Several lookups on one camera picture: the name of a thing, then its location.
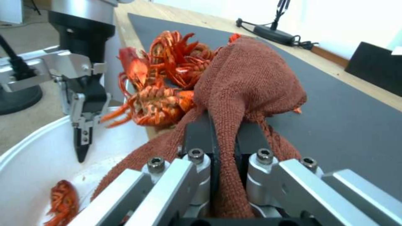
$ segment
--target white wall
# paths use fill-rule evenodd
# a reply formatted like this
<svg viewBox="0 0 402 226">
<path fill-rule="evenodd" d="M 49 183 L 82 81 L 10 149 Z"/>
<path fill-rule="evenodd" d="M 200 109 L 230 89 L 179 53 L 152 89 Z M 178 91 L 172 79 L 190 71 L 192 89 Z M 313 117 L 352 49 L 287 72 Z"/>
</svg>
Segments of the white wall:
<svg viewBox="0 0 402 226">
<path fill-rule="evenodd" d="M 253 23 L 272 22 L 278 0 L 155 0 L 178 8 Z M 292 0 L 278 29 L 350 58 L 361 41 L 402 45 L 402 0 Z"/>
<path fill-rule="evenodd" d="M 0 21 L 16 24 L 22 23 L 22 0 L 0 0 Z"/>
</svg>

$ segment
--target black mat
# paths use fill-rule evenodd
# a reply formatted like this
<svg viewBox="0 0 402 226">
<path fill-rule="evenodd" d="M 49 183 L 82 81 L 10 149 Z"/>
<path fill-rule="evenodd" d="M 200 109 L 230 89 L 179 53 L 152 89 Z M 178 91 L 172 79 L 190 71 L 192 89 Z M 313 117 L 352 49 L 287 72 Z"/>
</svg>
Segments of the black mat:
<svg viewBox="0 0 402 226">
<path fill-rule="evenodd" d="M 194 32 L 197 40 L 212 49 L 225 45 L 231 35 L 133 14 L 129 18 L 146 51 L 164 30 Z M 268 122 L 303 156 L 318 160 L 324 171 L 350 168 L 402 200 L 402 113 L 267 45 L 284 58 L 308 94 L 302 115 L 285 113 Z"/>
</svg>

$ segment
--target cooked crawfish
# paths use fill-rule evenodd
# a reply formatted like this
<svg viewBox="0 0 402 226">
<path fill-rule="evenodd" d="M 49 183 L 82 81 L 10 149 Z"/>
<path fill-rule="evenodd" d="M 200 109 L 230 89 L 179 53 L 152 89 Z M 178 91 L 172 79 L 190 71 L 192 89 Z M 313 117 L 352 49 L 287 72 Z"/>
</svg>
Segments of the cooked crawfish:
<svg viewBox="0 0 402 226">
<path fill-rule="evenodd" d="M 147 54 L 141 51 L 140 58 L 135 48 L 123 48 L 119 59 L 124 72 L 119 74 L 119 88 L 127 102 L 118 110 L 105 115 L 101 121 L 108 121 L 127 114 L 124 119 L 114 121 L 108 127 L 121 125 L 133 120 L 138 125 L 167 126 L 177 123 L 183 115 L 194 107 L 193 91 L 168 88 L 164 78 L 169 79 L 183 90 L 191 90 L 203 71 L 215 57 L 218 48 L 211 51 L 205 44 L 187 41 L 194 33 L 184 37 L 178 31 L 164 31 L 152 42 Z M 234 34 L 229 43 L 240 35 Z M 136 94 L 125 88 L 126 81 L 135 87 Z"/>
<path fill-rule="evenodd" d="M 74 186 L 61 180 L 51 189 L 51 209 L 48 214 L 54 213 L 55 216 L 45 226 L 65 226 L 78 213 L 78 196 Z"/>
<path fill-rule="evenodd" d="M 127 60 L 124 59 L 124 54 L 121 54 L 120 57 L 122 62 Z M 132 57 L 130 66 L 119 77 L 120 89 L 127 97 L 127 102 L 118 110 L 105 115 L 101 121 L 108 121 L 124 113 L 127 115 L 124 119 L 111 123 L 108 127 L 121 125 L 130 120 L 138 125 L 172 125 L 194 107 L 193 91 L 180 91 L 177 88 L 165 87 L 160 76 L 154 79 L 151 77 L 152 65 L 149 64 L 148 59 L 139 59 L 136 55 L 130 55 L 130 57 Z M 130 94 L 123 86 L 127 79 L 136 86 L 136 94 Z"/>
<path fill-rule="evenodd" d="M 210 60 L 201 59 L 194 63 L 189 60 L 190 54 L 199 44 L 197 41 L 187 44 L 194 33 L 184 37 L 178 31 L 164 31 L 151 44 L 149 60 L 150 64 L 164 63 L 164 74 L 177 86 L 189 90 L 199 79 L 199 75 L 209 65 Z"/>
</svg>

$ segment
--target terry cloth towel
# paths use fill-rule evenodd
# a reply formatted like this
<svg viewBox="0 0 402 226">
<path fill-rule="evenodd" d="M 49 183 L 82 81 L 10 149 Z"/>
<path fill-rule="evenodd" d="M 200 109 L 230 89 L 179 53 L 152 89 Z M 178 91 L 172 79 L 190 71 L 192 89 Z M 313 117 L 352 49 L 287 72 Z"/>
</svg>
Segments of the terry cloth towel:
<svg viewBox="0 0 402 226">
<path fill-rule="evenodd" d="M 141 170 L 149 158 L 162 156 L 171 162 L 183 142 L 187 123 L 205 109 L 215 124 L 221 150 L 219 191 L 212 216 L 253 217 L 234 159 L 234 145 L 242 120 L 257 122 L 274 155 L 280 160 L 300 158 L 299 152 L 265 121 L 265 117 L 291 111 L 306 102 L 306 93 L 285 61 L 270 47 L 241 37 L 222 48 L 195 85 L 196 107 L 176 127 L 130 153 L 102 179 L 95 198 L 126 168 Z"/>
</svg>

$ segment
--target white bowl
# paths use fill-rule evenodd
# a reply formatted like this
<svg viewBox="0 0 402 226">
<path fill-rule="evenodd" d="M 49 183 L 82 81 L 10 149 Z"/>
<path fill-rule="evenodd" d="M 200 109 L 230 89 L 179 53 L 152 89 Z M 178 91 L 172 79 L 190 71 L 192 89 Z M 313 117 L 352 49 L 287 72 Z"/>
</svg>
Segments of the white bowl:
<svg viewBox="0 0 402 226">
<path fill-rule="evenodd" d="M 0 156 L 0 225 L 40 225 L 48 221 L 50 189 L 70 181 L 80 199 L 89 204 L 100 180 L 125 156 L 148 141 L 144 127 L 133 122 L 94 129 L 83 163 L 77 161 L 68 116 L 52 122 Z"/>
</svg>

